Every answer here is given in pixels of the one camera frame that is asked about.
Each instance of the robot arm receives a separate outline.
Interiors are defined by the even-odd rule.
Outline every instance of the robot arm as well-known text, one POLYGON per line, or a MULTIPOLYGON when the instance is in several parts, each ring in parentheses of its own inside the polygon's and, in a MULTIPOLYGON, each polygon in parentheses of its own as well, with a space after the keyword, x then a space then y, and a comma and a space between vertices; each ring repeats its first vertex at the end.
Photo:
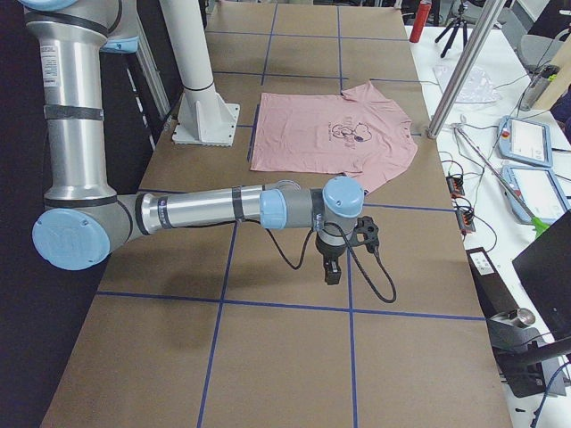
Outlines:
MULTIPOLYGON (((137 49, 137 30, 131 24, 136 2, 21 2, 27 26, 40 44, 54 175, 45 194, 46 212, 32 232, 42 257, 58 268, 79 270, 101 262, 124 243, 162 229, 254 219, 265 228, 317 231, 326 281, 339 282, 337 259, 354 235, 363 205, 363 190, 356 181, 336 177, 323 189, 312 190, 281 182, 200 193, 118 196, 106 177, 99 51, 137 49)), ((212 90, 213 86, 206 87, 203 95, 212 90)), ((194 104, 207 103, 198 99, 194 104)))

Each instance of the t-shirt sleeve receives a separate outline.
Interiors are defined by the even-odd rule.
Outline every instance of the t-shirt sleeve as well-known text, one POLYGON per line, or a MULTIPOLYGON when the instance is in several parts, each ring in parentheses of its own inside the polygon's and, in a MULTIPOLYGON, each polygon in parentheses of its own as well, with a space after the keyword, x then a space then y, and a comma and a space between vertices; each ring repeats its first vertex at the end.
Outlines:
POLYGON ((356 103, 386 103, 389 100, 383 94, 376 89, 371 81, 352 87, 351 89, 346 89, 342 91, 342 96, 345 101, 353 101, 356 103))
POLYGON ((410 141, 406 146, 401 146, 398 159, 387 159, 383 153, 372 153, 363 161, 362 172, 349 172, 346 176, 355 178, 368 193, 374 192, 406 171, 417 154, 417 149, 417 145, 410 141))

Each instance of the black stand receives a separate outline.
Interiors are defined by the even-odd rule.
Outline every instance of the black stand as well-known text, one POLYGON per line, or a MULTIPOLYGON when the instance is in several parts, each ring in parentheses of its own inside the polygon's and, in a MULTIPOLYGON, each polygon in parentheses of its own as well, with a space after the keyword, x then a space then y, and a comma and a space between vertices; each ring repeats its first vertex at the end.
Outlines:
POLYGON ((458 17, 455 18, 454 21, 451 21, 451 23, 446 26, 444 31, 440 33, 440 36, 438 36, 434 41, 435 43, 440 42, 440 40, 444 37, 444 35, 448 31, 450 31, 450 29, 452 29, 452 34, 450 35, 448 42, 446 42, 446 46, 444 47, 443 52, 440 54, 441 58, 446 56, 446 53, 452 47, 452 43, 454 43, 454 38, 456 37, 456 33, 458 33, 460 27, 462 27, 462 39, 464 42, 464 47, 466 47, 466 43, 468 42, 468 23, 462 17, 462 15, 464 15, 465 10, 466 6, 464 5, 464 1, 460 0, 460 4, 458 6, 458 17))

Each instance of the cable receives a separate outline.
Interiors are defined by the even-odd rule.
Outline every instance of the cable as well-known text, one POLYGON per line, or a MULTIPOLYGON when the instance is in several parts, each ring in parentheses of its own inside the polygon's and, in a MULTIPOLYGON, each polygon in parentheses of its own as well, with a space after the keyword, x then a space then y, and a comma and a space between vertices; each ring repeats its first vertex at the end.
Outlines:
POLYGON ((498 85, 498 86, 496 86, 494 89, 498 89, 499 87, 504 87, 504 86, 512 85, 512 84, 516 83, 517 81, 521 80, 522 78, 526 78, 526 77, 528 77, 528 76, 529 76, 529 74, 526 73, 526 74, 524 74, 523 76, 521 76, 521 77, 519 77, 519 78, 517 78, 517 79, 515 79, 515 80, 512 80, 512 81, 509 82, 509 83, 504 83, 503 85, 498 85))
MULTIPOLYGON (((257 225, 260 224, 260 222, 258 220, 250 220, 247 219, 246 222, 249 223, 256 223, 257 225)), ((287 256, 284 254, 284 251, 281 249, 281 247, 279 246, 279 243, 277 243, 277 239, 274 236, 274 234, 271 233, 271 230, 269 229, 265 229, 266 232, 268 233, 269 237, 271 238, 272 242, 274 243, 274 245, 276 245, 277 248, 277 252, 279 252, 279 255, 282 257, 282 259, 284 260, 285 263, 287 263, 287 266, 289 266, 291 269, 293 270, 298 270, 299 268, 302 267, 303 265, 303 259, 305 258, 305 251, 307 250, 307 244, 310 241, 310 237, 311 234, 313 234, 313 230, 311 229, 307 235, 305 236, 305 240, 303 241, 303 246, 302 246, 302 253, 300 254, 300 259, 297 263, 297 265, 294 265, 291 261, 289 261, 289 259, 287 258, 287 256)))
POLYGON ((542 334, 537 334, 536 336, 532 337, 531 339, 527 339, 525 342, 523 343, 519 343, 518 345, 513 345, 511 348, 515 349, 515 348, 520 348, 524 345, 527 345, 527 343, 534 341, 535 339, 539 339, 540 337, 543 337, 547 334, 552 334, 552 332, 547 332, 547 333, 542 333, 542 334))
POLYGON ((385 296, 383 296, 379 292, 379 290, 375 287, 375 285, 371 281, 370 277, 368 276, 367 272, 365 271, 365 268, 360 264, 359 259, 357 258, 357 254, 355 254, 355 251, 353 250, 351 243, 347 239, 347 236, 345 236, 345 232, 343 231, 343 229, 339 225, 337 225, 336 223, 331 223, 331 222, 327 222, 325 224, 325 226, 333 226, 337 229, 337 231, 339 232, 339 235, 343 238, 345 245, 347 247, 347 250, 351 254, 351 257, 353 257, 353 260, 355 261, 357 268, 359 268, 361 274, 365 278, 365 281, 367 281, 368 286, 371 287, 371 290, 373 291, 373 293, 384 303, 394 303, 396 301, 396 287, 394 286, 394 281, 391 278, 391 276, 389 275, 385 266, 383 266, 383 261, 381 260, 381 256, 378 252, 378 247, 375 248, 374 256, 375 256, 375 260, 377 261, 378 266, 381 268, 381 270, 383 271, 383 273, 386 276, 386 279, 388 279, 389 284, 391 285, 391 290, 393 291, 393 297, 391 297, 390 299, 387 299, 385 296))
MULTIPOLYGON (((474 216, 475 216, 472 202, 470 202, 464 196, 458 196, 458 195, 452 196, 452 202, 454 202, 454 208, 456 208, 460 212, 460 215, 464 220, 464 224, 466 226, 472 226, 474 223, 474 216), (461 201, 465 201, 468 205, 459 204, 458 199, 460 199, 461 201)), ((468 230, 460 226, 460 232, 462 234, 462 242, 464 242, 466 240, 466 235, 468 234, 468 230)))
POLYGON ((525 116, 524 118, 520 118, 520 119, 530 119, 530 118, 534 118, 535 116, 539 116, 540 114, 544 114, 547 113, 549 110, 544 110, 544 111, 540 111, 539 113, 535 113, 532 114, 530 116, 525 116))
POLYGON ((234 225, 235 220, 220 221, 219 223, 210 223, 209 225, 196 225, 196 226, 182 226, 183 229, 205 229, 206 227, 217 227, 225 225, 234 225))
POLYGON ((470 128, 474 128, 474 129, 490 129, 490 128, 499 128, 499 127, 498 127, 498 125, 490 125, 489 127, 483 127, 483 128, 480 128, 480 127, 475 127, 474 125, 470 125, 470 124, 468 124, 468 123, 464 123, 463 125, 464 125, 465 127, 470 127, 470 128))
POLYGON ((485 167, 480 165, 478 162, 476 162, 475 160, 473 160, 472 158, 469 158, 468 156, 466 156, 465 154, 462 154, 462 151, 460 150, 460 143, 458 140, 458 135, 456 134, 456 129, 454 129, 454 132, 452 133, 454 135, 454 141, 456 143, 456 147, 458 148, 458 154, 463 157, 464 159, 466 159, 467 161, 472 162, 473 164, 477 165, 478 167, 480 167, 482 169, 482 172, 480 174, 484 173, 485 167))
POLYGON ((488 226, 488 227, 490 228, 490 230, 492 231, 492 233, 493 233, 493 245, 492 245, 492 248, 490 248, 490 250, 485 250, 486 252, 492 252, 492 250, 493 250, 494 248, 496 248, 496 245, 498 244, 498 234, 496 233, 495 230, 493 230, 493 227, 490 226, 490 224, 489 224, 487 221, 485 221, 483 218, 479 218, 476 214, 474 214, 474 218, 477 218, 478 220, 480 220, 482 223, 484 223, 486 226, 488 226))
POLYGON ((537 408, 537 410, 534 411, 535 417, 534 417, 534 420, 532 421, 532 424, 529 425, 530 428, 535 428, 537 426, 537 423, 539 422, 539 416, 542 415, 543 405, 545 404, 545 400, 547 399, 547 396, 550 393, 551 385, 553 384, 553 382, 555 381, 555 379, 557 378, 557 375, 561 372, 561 370, 563 370, 563 368, 568 366, 569 364, 571 364, 571 363, 566 362, 565 364, 559 366, 559 368, 551 376, 550 381, 547 383, 547 386, 545 387, 545 392, 543 393, 542 402, 539 405, 539 407, 537 408))
POLYGON ((450 153, 450 152, 446 152, 446 151, 444 151, 444 150, 439 150, 438 152, 439 152, 439 153, 444 153, 444 154, 447 154, 447 155, 449 155, 449 156, 450 156, 450 159, 451 159, 452 161, 454 160, 454 156, 452 156, 452 153, 450 153))
POLYGON ((550 43, 547 45, 547 48, 545 49, 545 52, 543 53, 542 57, 539 59, 539 61, 537 62, 537 65, 535 66, 534 72, 536 72, 540 67, 543 67, 545 64, 547 64, 548 62, 550 62, 551 60, 547 60, 546 62, 542 63, 542 59, 545 57, 545 55, 547 55, 547 52, 550 51, 551 49, 551 45, 553 45, 553 42, 555 42, 555 38, 553 38, 550 43))
POLYGON ((460 168, 460 173, 459 173, 459 174, 454 174, 454 175, 452 175, 451 177, 458 177, 458 176, 459 176, 459 179, 460 179, 462 182, 464 182, 464 180, 463 180, 464 168, 462 167, 462 165, 460 165, 459 163, 457 163, 455 160, 452 160, 452 159, 450 159, 450 160, 441 160, 440 163, 450 163, 450 164, 451 164, 450 167, 448 168, 448 173, 447 173, 448 175, 450 175, 450 171, 451 171, 451 169, 452 169, 452 165, 458 165, 458 167, 460 168))
POLYGON ((563 177, 563 176, 560 176, 559 174, 556 174, 555 177, 559 177, 559 178, 563 178, 564 180, 571 181, 571 178, 563 177))

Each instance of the blue tape line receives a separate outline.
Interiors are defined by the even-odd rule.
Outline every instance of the blue tape line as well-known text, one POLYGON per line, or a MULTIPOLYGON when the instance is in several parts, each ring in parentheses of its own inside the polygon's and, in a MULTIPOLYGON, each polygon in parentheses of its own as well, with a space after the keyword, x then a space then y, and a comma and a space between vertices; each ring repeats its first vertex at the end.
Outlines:
POLYGON ((467 317, 463 315, 445 315, 445 314, 423 314, 419 312, 397 312, 391 310, 354 309, 353 312, 357 314, 386 315, 393 317, 456 319, 459 321, 485 321, 484 317, 467 317))
POLYGON ((224 303, 227 303, 229 305, 239 305, 239 306, 261 306, 265 308, 321 310, 326 312, 349 312, 349 309, 347 308, 313 306, 313 305, 296 305, 290 303, 272 303, 267 301, 224 300, 224 303))
POLYGON ((357 407, 357 363, 355 362, 355 327, 353 316, 353 290, 351 258, 347 252, 347 288, 349 290, 349 337, 351 347, 351 387, 353 404, 353 428, 359 427, 359 408, 357 407))
POLYGON ((339 49, 339 94, 343 91, 343 61, 341 56, 341 16, 337 6, 337 45, 339 49))
POLYGON ((166 294, 143 294, 140 292, 106 292, 100 291, 95 293, 98 296, 113 296, 113 297, 137 297, 138 299, 153 299, 153 300, 185 300, 185 301, 200 301, 202 303, 220 303, 219 299, 208 299, 204 297, 186 297, 186 296, 171 296, 166 294))
POLYGON ((274 78, 339 78, 338 76, 309 76, 304 74, 279 74, 279 73, 250 73, 242 71, 213 71, 212 74, 236 74, 240 76, 266 76, 274 78))
POLYGON ((406 205, 387 205, 384 203, 368 203, 368 202, 365 202, 363 204, 363 206, 364 207, 371 207, 371 208, 392 208, 395 210, 440 211, 440 212, 453 212, 453 213, 456 212, 456 210, 453 208, 409 207, 406 205))
POLYGON ((399 311, 389 311, 389 310, 377 310, 377 309, 347 309, 347 308, 336 308, 328 306, 312 306, 312 305, 296 305, 288 303, 273 303, 266 301, 248 301, 248 300, 220 300, 220 299, 207 299, 202 297, 186 297, 186 296, 172 296, 163 294, 146 294, 146 293, 136 293, 136 292, 97 292, 96 295, 99 296, 112 296, 112 297, 126 297, 126 298, 136 298, 136 299, 152 299, 152 300, 186 300, 186 301, 198 301, 202 303, 225 303, 228 305, 237 306, 263 306, 268 308, 284 308, 284 309, 302 309, 302 310, 321 310, 321 311, 331 311, 331 312, 349 312, 352 310, 353 313, 359 314, 369 314, 369 315, 384 315, 384 316, 396 316, 396 317, 418 317, 418 318, 440 318, 440 319, 458 319, 462 321, 485 321, 484 317, 470 317, 463 315, 446 315, 446 314, 426 314, 422 312, 399 312, 399 311))
POLYGON ((386 42, 408 42, 407 38, 389 38, 389 37, 357 37, 357 36, 318 36, 308 34, 282 34, 282 33, 256 33, 250 31, 220 31, 220 30, 206 30, 205 33, 211 34, 243 34, 245 36, 280 36, 280 37, 309 37, 309 38, 347 38, 351 40, 379 40, 386 42))
POLYGON ((252 160, 252 152, 253 152, 253 142, 256 137, 256 131, 258 130, 258 114, 260 113, 260 105, 256 105, 256 112, 253 116, 253 126, 252 126, 252 134, 250 135, 250 146, 248 147, 248 154, 246 155, 246 160, 249 162, 252 160))
POLYGON ((422 83, 420 80, 408 80, 406 78, 369 78, 374 82, 401 82, 401 83, 422 83))
POLYGON ((240 76, 263 76, 262 73, 251 73, 247 71, 213 71, 212 74, 238 74, 240 76))
POLYGON ((338 76, 306 76, 303 74, 276 74, 276 73, 266 73, 266 76, 271 76, 275 78, 339 78, 338 76))
POLYGON ((276 25, 277 6, 278 6, 278 3, 276 3, 276 8, 274 9, 274 18, 271 21, 271 29, 269 31, 269 40, 268 40, 268 49, 266 50, 266 60, 264 61, 264 71, 261 74, 261 82, 260 82, 261 86, 263 86, 264 80, 266 79, 266 70, 268 69, 269 49, 271 48, 271 38, 274 34, 274 26, 276 25))
POLYGON ((196 422, 196 428, 201 428, 203 426, 204 409, 206 407, 206 399, 208 397, 208 387, 211 381, 212 363, 214 361, 214 353, 216 351, 216 343, 218 341, 218 333, 220 329, 220 320, 222 319, 222 309, 224 307, 224 296, 226 295, 226 289, 228 287, 228 277, 230 274, 230 265, 232 264, 232 259, 234 257, 234 244, 236 242, 236 234, 238 230, 238 224, 234 224, 234 231, 232 232, 232 239, 230 241, 230 248, 228 251, 228 262, 226 264, 226 272, 224 273, 224 284, 222 285, 222 293, 220 294, 220 302, 218 306, 218 314, 216 315, 216 326, 214 327, 214 335, 212 336, 211 353, 208 357, 208 367, 206 369, 206 376, 204 378, 203 387, 203 397, 200 402, 200 411, 198 413, 198 421, 196 422))
POLYGON ((245 36, 269 36, 268 33, 256 33, 251 31, 219 31, 219 30, 205 30, 206 34, 243 34, 245 36))
POLYGON ((358 37, 358 36, 344 36, 342 38, 349 38, 352 40, 379 40, 382 42, 408 42, 407 38, 388 38, 388 37, 358 37))

